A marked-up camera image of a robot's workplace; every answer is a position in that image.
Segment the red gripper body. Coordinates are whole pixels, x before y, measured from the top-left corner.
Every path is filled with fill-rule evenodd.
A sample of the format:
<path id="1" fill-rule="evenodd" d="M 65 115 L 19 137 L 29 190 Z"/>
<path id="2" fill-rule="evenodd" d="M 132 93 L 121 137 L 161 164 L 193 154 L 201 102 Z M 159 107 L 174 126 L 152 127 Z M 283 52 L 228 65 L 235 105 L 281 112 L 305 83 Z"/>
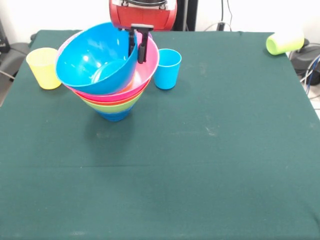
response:
<path id="1" fill-rule="evenodd" d="M 112 24 L 119 29 L 132 25 L 152 26 L 154 31 L 172 29 L 177 15 L 176 0 L 110 0 Z"/>

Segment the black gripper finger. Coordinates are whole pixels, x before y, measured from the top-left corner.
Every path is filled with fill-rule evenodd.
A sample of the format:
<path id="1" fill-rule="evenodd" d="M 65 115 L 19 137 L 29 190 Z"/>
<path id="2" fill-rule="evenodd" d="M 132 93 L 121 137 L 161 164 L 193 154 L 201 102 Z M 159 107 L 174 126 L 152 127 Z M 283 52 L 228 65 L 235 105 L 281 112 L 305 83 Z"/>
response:
<path id="1" fill-rule="evenodd" d="M 135 48 L 135 31 L 134 30 L 129 30 L 128 31 L 128 36 L 129 36 L 129 40 L 128 40 L 128 56 L 130 57 L 134 48 Z"/>
<path id="2" fill-rule="evenodd" d="M 149 31 L 141 31 L 140 32 L 142 35 L 141 38 L 141 43 L 139 44 L 138 47 L 138 63 L 143 64 L 147 60 L 147 47 L 148 47 L 148 39 L 149 39 Z"/>

